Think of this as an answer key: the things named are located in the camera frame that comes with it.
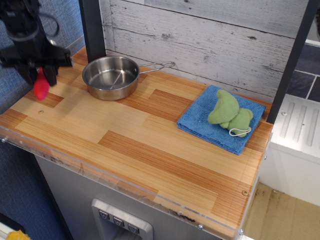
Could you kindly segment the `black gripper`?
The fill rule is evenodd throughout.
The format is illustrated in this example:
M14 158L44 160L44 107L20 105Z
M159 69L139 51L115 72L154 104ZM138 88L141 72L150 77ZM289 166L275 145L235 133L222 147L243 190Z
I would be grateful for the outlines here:
M31 86L37 79L37 67L49 85L57 84L59 67L71 67L70 51L49 42L42 30L30 34L6 32L13 45L0 50L0 63L4 67L16 67L20 76Z

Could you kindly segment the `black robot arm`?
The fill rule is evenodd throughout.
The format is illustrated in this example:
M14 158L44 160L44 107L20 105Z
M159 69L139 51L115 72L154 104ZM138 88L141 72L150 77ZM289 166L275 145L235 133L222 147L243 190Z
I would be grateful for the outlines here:
M52 87L57 84L59 67L72 67L70 50L49 41L41 17L57 20L40 12L37 0L2 0L0 20L13 45L0 50L0 64L14 68L29 84L34 85L42 69L44 77Z

